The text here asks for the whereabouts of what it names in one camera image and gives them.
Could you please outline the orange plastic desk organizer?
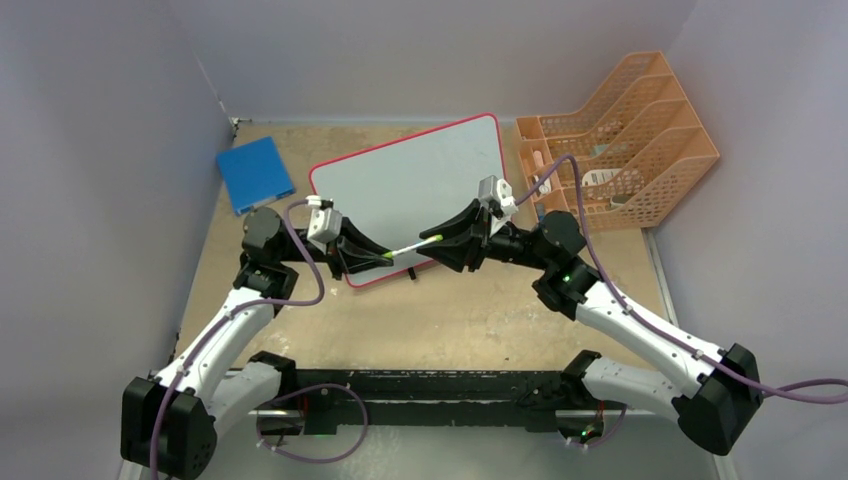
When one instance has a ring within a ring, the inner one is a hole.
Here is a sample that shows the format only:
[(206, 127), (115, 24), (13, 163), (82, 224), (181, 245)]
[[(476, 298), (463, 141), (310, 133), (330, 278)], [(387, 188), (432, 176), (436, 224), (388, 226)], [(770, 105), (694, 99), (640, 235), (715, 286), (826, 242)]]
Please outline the orange plastic desk organizer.
[[(708, 173), (720, 154), (659, 51), (623, 57), (577, 111), (519, 117), (515, 121), (524, 180), (534, 184), (562, 155), (550, 176), (552, 190), (530, 197), (546, 207), (585, 209), (593, 231), (659, 226)], [(539, 150), (544, 166), (532, 153)], [(611, 181), (584, 187), (593, 169), (621, 168)]]

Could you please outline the blue box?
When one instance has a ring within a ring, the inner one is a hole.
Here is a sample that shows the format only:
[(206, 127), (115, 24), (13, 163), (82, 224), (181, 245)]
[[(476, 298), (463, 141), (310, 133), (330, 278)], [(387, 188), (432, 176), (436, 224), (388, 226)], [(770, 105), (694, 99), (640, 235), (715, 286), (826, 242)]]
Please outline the blue box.
[(236, 216), (296, 191), (270, 136), (219, 153), (216, 164)]

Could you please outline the white marker pen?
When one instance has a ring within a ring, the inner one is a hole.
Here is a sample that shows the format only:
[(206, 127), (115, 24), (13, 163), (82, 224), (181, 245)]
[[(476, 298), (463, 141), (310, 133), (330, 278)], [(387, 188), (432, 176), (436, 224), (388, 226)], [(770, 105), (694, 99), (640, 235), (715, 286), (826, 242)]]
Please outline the white marker pen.
[(388, 252), (385, 252), (385, 253), (382, 254), (382, 257), (393, 259), (393, 258), (396, 258), (398, 256), (405, 255), (407, 253), (412, 253), (419, 248), (422, 248), (422, 247), (425, 247), (425, 246), (428, 246), (428, 245), (431, 245), (431, 244), (434, 244), (434, 243), (441, 242), (442, 240), (443, 240), (443, 236), (441, 234), (432, 235), (432, 236), (429, 236), (429, 237), (427, 237), (423, 240), (420, 240), (419, 242), (414, 243), (412, 245), (408, 245), (408, 246), (405, 246), (405, 247), (402, 247), (402, 248), (399, 248), (399, 249), (396, 249), (396, 250), (390, 250)]

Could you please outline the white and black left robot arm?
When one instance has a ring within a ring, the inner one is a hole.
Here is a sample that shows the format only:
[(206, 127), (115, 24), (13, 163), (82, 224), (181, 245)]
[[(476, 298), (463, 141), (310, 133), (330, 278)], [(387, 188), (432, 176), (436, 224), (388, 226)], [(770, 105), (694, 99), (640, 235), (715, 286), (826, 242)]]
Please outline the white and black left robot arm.
[(302, 387), (294, 361), (268, 352), (254, 355), (235, 376), (227, 373), (240, 352), (286, 306), (318, 304), (325, 295), (317, 279), (315, 298), (294, 300), (298, 279), (290, 261), (304, 261), (315, 276), (324, 262), (333, 278), (390, 266), (393, 253), (359, 232), (330, 200), (310, 197), (303, 229), (288, 214), (261, 207), (243, 224), (240, 270), (217, 315), (188, 349), (161, 371), (136, 377), (122, 398), (120, 454), (148, 468), (152, 478), (196, 479), (210, 463), (218, 439), (241, 417), (268, 403), (284, 409), (308, 393), (342, 391), (361, 410), (363, 400), (334, 383)]

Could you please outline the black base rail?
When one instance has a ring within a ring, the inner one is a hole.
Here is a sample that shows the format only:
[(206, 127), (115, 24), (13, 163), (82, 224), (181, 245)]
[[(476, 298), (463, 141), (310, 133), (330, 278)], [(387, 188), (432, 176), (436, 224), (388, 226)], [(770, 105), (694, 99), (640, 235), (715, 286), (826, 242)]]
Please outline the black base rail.
[(292, 411), (308, 435), (363, 423), (514, 427), (579, 443), (607, 433), (616, 413), (567, 370), (299, 369), (267, 404)]

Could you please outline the white remote in organizer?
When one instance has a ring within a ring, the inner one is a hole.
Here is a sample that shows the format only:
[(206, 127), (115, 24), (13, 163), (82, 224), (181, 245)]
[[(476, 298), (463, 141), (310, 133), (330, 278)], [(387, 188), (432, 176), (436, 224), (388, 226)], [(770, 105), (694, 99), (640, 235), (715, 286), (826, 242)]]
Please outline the white remote in organizer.
[(582, 176), (581, 184), (584, 187), (601, 185), (611, 181), (620, 172), (621, 168), (589, 170)]

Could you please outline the pink framed whiteboard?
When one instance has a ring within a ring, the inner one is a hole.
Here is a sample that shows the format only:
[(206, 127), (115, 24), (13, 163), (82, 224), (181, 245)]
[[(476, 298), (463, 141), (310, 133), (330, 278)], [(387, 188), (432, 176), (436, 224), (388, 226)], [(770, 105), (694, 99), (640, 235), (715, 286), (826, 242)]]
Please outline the pink framed whiteboard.
[(482, 113), (314, 166), (313, 191), (374, 242), (395, 250), (464, 209), (504, 177), (497, 118)]

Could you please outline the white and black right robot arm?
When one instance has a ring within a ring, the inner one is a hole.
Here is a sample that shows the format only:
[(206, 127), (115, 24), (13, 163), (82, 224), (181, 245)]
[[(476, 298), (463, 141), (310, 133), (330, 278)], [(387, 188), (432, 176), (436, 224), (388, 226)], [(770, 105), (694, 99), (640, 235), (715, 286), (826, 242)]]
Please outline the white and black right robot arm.
[(607, 335), (651, 365), (644, 370), (583, 355), (579, 369), (561, 381), (573, 406), (597, 399), (647, 410), (676, 422), (702, 449), (725, 456), (763, 403), (751, 385), (760, 376), (750, 350), (699, 339), (622, 295), (581, 258), (587, 241), (569, 212), (552, 211), (525, 230), (474, 199), (419, 236), (426, 244), (417, 253), (457, 272), (473, 272), (486, 259), (540, 270), (532, 288), (545, 307)]

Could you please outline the white stapler in organizer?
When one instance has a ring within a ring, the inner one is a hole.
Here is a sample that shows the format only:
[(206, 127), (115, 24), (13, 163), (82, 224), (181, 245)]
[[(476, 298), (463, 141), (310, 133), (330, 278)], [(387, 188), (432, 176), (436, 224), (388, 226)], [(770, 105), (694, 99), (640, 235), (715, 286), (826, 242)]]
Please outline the white stapler in organizer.
[(537, 188), (535, 189), (535, 194), (539, 196), (547, 195), (551, 192), (551, 180), (550, 177), (546, 177), (543, 182), (541, 182), (541, 177), (539, 175), (533, 176), (534, 184), (538, 183)]

